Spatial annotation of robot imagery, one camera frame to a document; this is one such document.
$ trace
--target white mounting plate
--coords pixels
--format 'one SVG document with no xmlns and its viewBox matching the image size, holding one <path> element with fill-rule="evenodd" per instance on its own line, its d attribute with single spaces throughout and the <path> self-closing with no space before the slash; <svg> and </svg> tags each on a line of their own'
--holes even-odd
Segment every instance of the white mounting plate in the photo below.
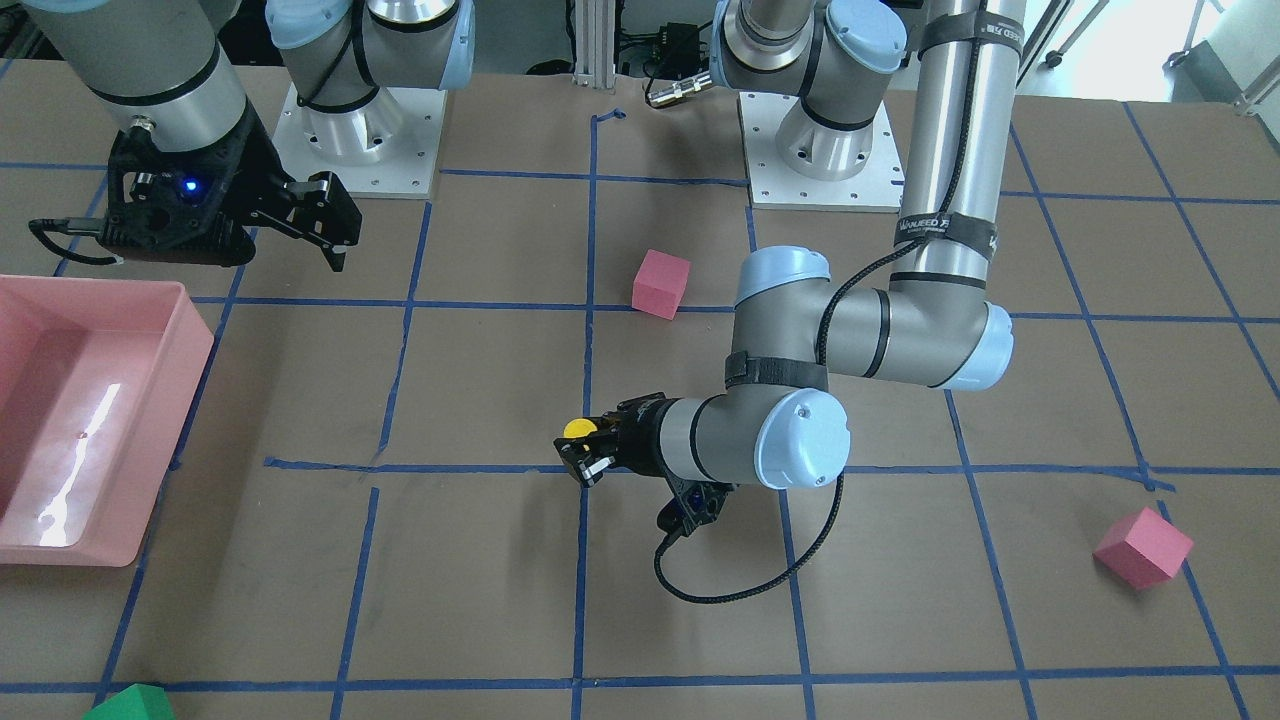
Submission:
<svg viewBox="0 0 1280 720">
<path fill-rule="evenodd" d="M 280 154 L 284 172 L 300 181 L 315 173 L 333 170 L 353 197 L 389 197 L 430 200 L 435 181 L 435 164 L 440 151 L 440 131 L 444 128 L 443 90 L 408 87 L 389 88 L 408 115 L 408 126 L 396 133 L 387 156 L 372 165 L 340 165 L 323 158 L 302 129 L 298 111 L 298 91 L 292 85 L 280 110 L 271 142 Z"/>
<path fill-rule="evenodd" d="M 740 92 L 737 99 L 753 205 L 776 210 L 847 213 L 897 213 L 901 209 L 902 161 L 897 156 L 883 104 L 872 123 L 876 140 L 863 170 L 846 181 L 819 181 L 792 170 L 773 142 L 782 118 L 797 102 L 796 97 Z"/>
</svg>

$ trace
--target blue joint cap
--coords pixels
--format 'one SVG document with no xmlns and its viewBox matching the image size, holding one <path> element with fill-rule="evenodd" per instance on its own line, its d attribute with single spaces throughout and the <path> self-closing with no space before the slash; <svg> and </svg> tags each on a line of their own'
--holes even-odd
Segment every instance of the blue joint cap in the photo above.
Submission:
<svg viewBox="0 0 1280 720">
<path fill-rule="evenodd" d="M 724 58 L 721 55 L 724 46 L 721 42 L 721 37 L 724 35 L 724 10 L 727 8 L 728 0 L 716 3 L 716 19 L 712 20 L 712 44 L 709 46 L 710 55 L 707 60 L 707 69 L 712 72 L 712 82 L 721 87 L 730 87 L 728 78 L 724 77 Z"/>
<path fill-rule="evenodd" d="M 84 10 L 92 10 L 95 8 L 101 8 L 111 0 L 23 0 L 22 4 L 28 8 L 35 8 L 37 10 L 45 10 L 46 13 L 83 13 Z"/>
<path fill-rule="evenodd" d="M 987 389 L 1000 382 L 1014 356 L 1014 322 L 1000 305 L 987 304 L 987 327 L 964 365 L 940 384 L 942 389 Z"/>
<path fill-rule="evenodd" d="M 756 250 L 742 261 L 733 305 L 781 284 L 813 278 L 831 279 L 831 264 L 820 252 L 794 245 Z"/>
<path fill-rule="evenodd" d="M 329 32 L 351 10 L 352 0 L 266 0 L 271 44 L 293 50 Z"/>
<path fill-rule="evenodd" d="M 444 61 L 440 90 L 462 90 L 471 82 L 471 68 L 476 59 L 476 6 L 472 0 L 460 0 L 458 23 L 453 28 L 453 45 Z"/>
<path fill-rule="evenodd" d="M 879 0 L 832 0 L 827 28 L 850 58 L 877 73 L 891 74 L 902 64 L 906 27 Z"/>
<path fill-rule="evenodd" d="M 818 488 L 845 470 L 849 415 L 827 392 L 797 389 L 773 406 L 755 438 L 755 474 L 773 489 Z"/>
</svg>

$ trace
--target green cube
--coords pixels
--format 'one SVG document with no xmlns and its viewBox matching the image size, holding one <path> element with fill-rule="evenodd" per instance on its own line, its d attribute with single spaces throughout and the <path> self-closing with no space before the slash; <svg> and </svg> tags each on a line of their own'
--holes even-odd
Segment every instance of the green cube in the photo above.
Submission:
<svg viewBox="0 0 1280 720">
<path fill-rule="evenodd" d="M 174 716 L 164 691 L 154 685 L 129 685 L 90 710 L 84 720 L 174 720 Z"/>
</svg>

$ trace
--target yellow object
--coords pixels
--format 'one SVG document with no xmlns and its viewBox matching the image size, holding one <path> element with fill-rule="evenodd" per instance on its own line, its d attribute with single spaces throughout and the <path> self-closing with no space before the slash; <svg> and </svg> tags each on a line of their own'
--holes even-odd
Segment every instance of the yellow object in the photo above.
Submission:
<svg viewBox="0 0 1280 720">
<path fill-rule="evenodd" d="M 570 420 L 564 425 L 564 434 L 562 437 L 576 439 L 580 437 L 586 437 L 600 428 L 595 427 L 595 423 L 588 420 L 586 418 L 579 418 L 577 420 Z"/>
</svg>

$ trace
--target pink bin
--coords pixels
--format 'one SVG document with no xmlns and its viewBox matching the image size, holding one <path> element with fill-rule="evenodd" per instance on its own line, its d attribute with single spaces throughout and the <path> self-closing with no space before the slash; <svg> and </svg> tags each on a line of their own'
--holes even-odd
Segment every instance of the pink bin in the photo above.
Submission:
<svg viewBox="0 0 1280 720">
<path fill-rule="evenodd" d="M 0 562 L 133 561 L 212 342 L 179 283 L 0 275 Z"/>
</svg>

